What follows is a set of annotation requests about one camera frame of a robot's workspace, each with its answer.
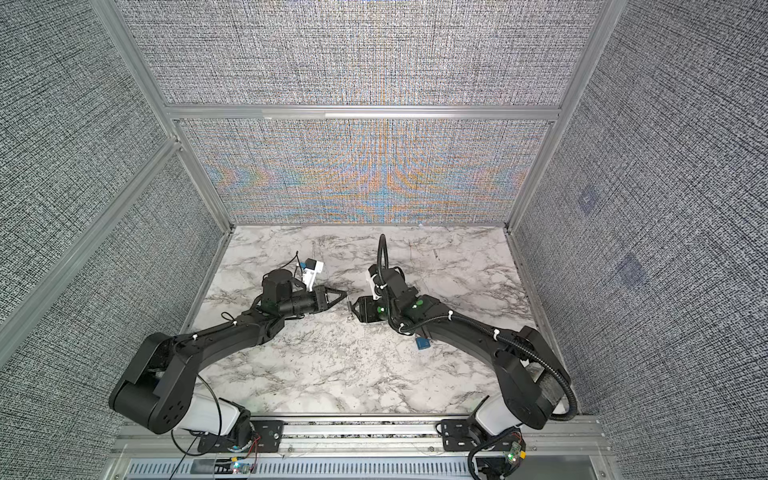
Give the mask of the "blue padlock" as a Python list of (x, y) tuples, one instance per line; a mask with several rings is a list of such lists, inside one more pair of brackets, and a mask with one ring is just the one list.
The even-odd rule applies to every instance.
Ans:
[(417, 337), (415, 339), (415, 341), (416, 341), (417, 349), (419, 351), (426, 350), (426, 349), (429, 349), (431, 347), (431, 342), (427, 338)]

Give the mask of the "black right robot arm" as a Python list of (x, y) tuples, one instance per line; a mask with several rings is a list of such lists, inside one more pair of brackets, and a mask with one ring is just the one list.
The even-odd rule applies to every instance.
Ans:
[(366, 276), (371, 294), (350, 305), (360, 322), (384, 321), (399, 335), (446, 343), (493, 370), (499, 392), (471, 414), (484, 435), (523, 425), (541, 430), (578, 414), (571, 378), (537, 329), (511, 330), (473, 319), (408, 285), (398, 267), (372, 265)]

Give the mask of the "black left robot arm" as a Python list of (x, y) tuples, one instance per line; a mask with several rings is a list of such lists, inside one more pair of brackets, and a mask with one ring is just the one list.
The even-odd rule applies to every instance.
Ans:
[(262, 279), (262, 293), (238, 316), (193, 333), (146, 337), (110, 394), (109, 407), (155, 434), (184, 429), (200, 435), (200, 454), (247, 448), (256, 437), (250, 411), (196, 394), (200, 371), (271, 341), (286, 321), (325, 312), (346, 297), (344, 290), (309, 288), (290, 271), (273, 270)]

